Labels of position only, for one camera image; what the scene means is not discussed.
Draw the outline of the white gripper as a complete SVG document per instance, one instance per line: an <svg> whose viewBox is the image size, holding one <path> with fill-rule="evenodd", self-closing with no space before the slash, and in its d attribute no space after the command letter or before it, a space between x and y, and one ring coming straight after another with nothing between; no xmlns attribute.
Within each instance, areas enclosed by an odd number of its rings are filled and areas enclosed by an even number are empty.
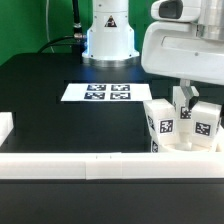
<svg viewBox="0 0 224 224"><path fill-rule="evenodd" d="M180 78L192 110L199 97L190 80L224 85L224 0L156 0L151 16L141 65L147 73Z"/></svg>

